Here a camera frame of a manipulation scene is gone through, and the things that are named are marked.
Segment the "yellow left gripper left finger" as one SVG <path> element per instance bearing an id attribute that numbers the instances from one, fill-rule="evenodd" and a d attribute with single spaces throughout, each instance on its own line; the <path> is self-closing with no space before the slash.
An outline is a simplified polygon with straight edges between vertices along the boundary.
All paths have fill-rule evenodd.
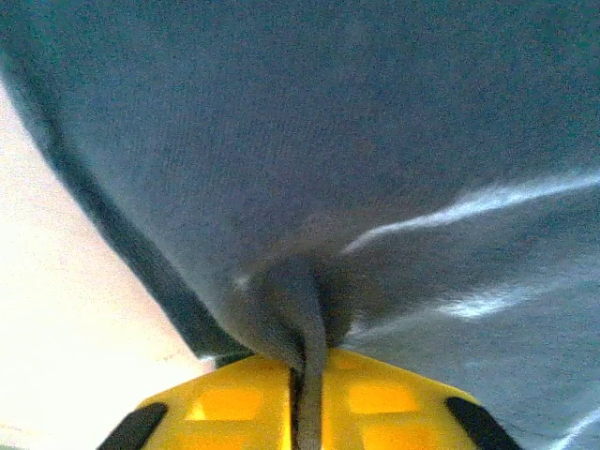
<path id="1" fill-rule="evenodd" d="M 292 449 L 290 370 L 258 355 L 142 401 L 100 449 Z"/>

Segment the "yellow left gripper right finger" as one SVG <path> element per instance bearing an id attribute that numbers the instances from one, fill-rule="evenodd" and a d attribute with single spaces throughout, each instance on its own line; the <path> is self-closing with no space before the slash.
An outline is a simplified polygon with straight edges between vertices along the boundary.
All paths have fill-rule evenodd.
<path id="1" fill-rule="evenodd" d="M 519 449 L 470 394 L 364 355 L 328 352 L 323 449 Z"/>

